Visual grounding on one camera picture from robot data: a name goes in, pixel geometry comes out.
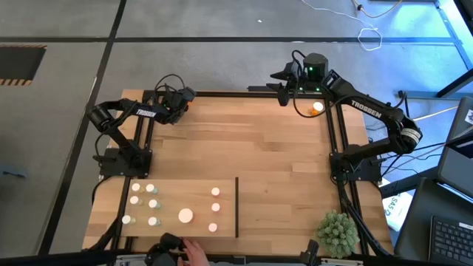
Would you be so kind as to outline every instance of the computer monitor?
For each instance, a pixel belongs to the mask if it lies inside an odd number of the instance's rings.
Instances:
[[[473,197],[473,131],[457,136],[473,126],[472,115],[473,98],[463,97],[438,164],[438,179],[469,197]]]

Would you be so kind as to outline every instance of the gray floor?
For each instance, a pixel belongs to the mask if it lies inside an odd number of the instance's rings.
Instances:
[[[356,16],[349,0],[311,3]],[[367,0],[362,3],[371,13],[391,5]],[[35,0],[1,0],[0,37],[107,36],[118,4],[118,0],[41,4]],[[459,24],[455,12],[448,14],[453,24]],[[403,3],[400,9],[379,19],[358,17],[389,37],[448,37],[430,3]],[[471,42],[465,28],[459,28],[462,41]],[[357,21],[310,10],[297,0],[165,0],[159,4],[136,0],[128,1],[118,35],[356,37],[359,29]],[[104,44],[50,44],[32,86],[0,87],[0,164],[29,174],[26,180],[0,180],[0,257],[35,253],[103,48]],[[293,49],[324,54],[330,68],[358,90],[393,103],[398,101],[395,92],[399,89],[438,91],[466,71],[456,48],[450,44],[383,44],[374,52],[365,52],[358,44],[115,44],[98,102],[118,99],[123,89],[151,89],[170,72],[181,75],[198,90],[245,90],[250,85],[271,82],[269,74],[281,70]],[[419,117],[455,105],[457,101],[410,100],[409,110],[412,117]],[[444,141],[454,113],[420,121],[424,133],[420,146]],[[377,123],[370,117],[365,122],[368,126]],[[385,136],[385,130],[368,134],[377,140]],[[98,177],[97,163],[92,159],[97,136],[96,130],[89,127],[53,253],[81,248],[92,187]],[[101,149],[107,141],[101,141]],[[404,168],[422,171],[437,160],[433,157]],[[387,178],[397,180],[413,173],[394,171]]]

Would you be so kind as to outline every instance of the keyboard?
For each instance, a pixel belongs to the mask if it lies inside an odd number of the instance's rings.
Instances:
[[[430,227],[429,261],[473,266],[473,226],[433,216]]]

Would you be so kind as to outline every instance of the gray tile floor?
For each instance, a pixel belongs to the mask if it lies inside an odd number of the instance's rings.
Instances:
[[[62,0],[39,4],[35,0],[0,0],[0,38],[108,36],[119,2]],[[369,19],[357,15],[349,0],[309,2],[358,16],[389,37],[449,36],[431,3],[403,3],[382,18]],[[362,4],[371,13],[391,5],[367,0]],[[442,4],[451,8],[450,0]],[[470,44],[472,38],[455,11],[447,13],[459,28],[465,46]],[[356,37],[360,28],[357,21],[310,10],[296,0],[164,0],[159,4],[136,0],[128,1],[118,36]],[[26,180],[0,180],[0,257],[35,253],[103,48],[104,44],[49,44],[32,86],[0,87],[0,164],[24,169],[29,175]],[[293,49],[324,54],[330,68],[360,91],[382,101],[397,102],[395,93],[399,89],[438,91],[466,71],[451,44],[383,44],[374,52],[365,52],[358,44],[115,44],[97,102],[118,99],[123,89],[151,89],[170,72],[178,73],[198,90],[245,90],[250,85],[271,82],[269,74],[290,60]],[[419,117],[455,105],[457,101],[410,100],[409,110],[412,117]],[[420,145],[444,141],[454,113],[420,121],[424,133]],[[370,117],[365,117],[365,122],[368,126],[376,123]],[[377,140],[385,136],[385,130],[368,134]],[[96,130],[89,127],[53,253],[81,248],[92,187],[97,182],[98,167],[92,159],[97,136]],[[107,141],[101,141],[101,150]],[[404,168],[422,171],[437,160],[433,157]],[[412,173],[394,171],[387,178],[397,180]]]

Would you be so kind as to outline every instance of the small white cylinder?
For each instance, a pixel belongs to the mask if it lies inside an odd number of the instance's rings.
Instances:
[[[153,184],[146,185],[146,192],[157,194],[157,188]]]
[[[212,211],[215,211],[215,212],[220,211],[220,204],[218,203],[212,204]]]
[[[161,225],[161,220],[156,217],[149,217],[148,219],[149,226],[159,226]]]
[[[321,110],[324,109],[324,105],[321,102],[315,102],[313,103],[313,108],[314,110],[320,112]]]
[[[141,185],[138,184],[138,183],[135,183],[135,184],[132,185],[132,190],[133,190],[134,192],[138,192],[138,193],[144,191],[144,189],[143,189],[143,188],[141,187]]]
[[[124,215],[122,218],[121,218],[121,222],[124,224],[124,225],[128,225],[128,224],[132,224],[134,222],[136,222],[135,218],[132,218],[131,216],[129,215]]]
[[[217,224],[211,223],[210,225],[208,225],[208,230],[212,233],[215,233],[217,231]]]
[[[189,223],[192,218],[194,217],[194,214],[192,213],[191,209],[189,208],[184,208],[180,210],[179,212],[179,220],[182,223]]]
[[[211,193],[214,197],[216,197],[216,196],[220,195],[220,189],[219,188],[212,188]]]
[[[161,203],[159,203],[157,200],[152,199],[148,202],[148,206],[150,208],[161,208]]]
[[[140,198],[133,196],[130,198],[130,203],[133,205],[142,205],[143,201]]]

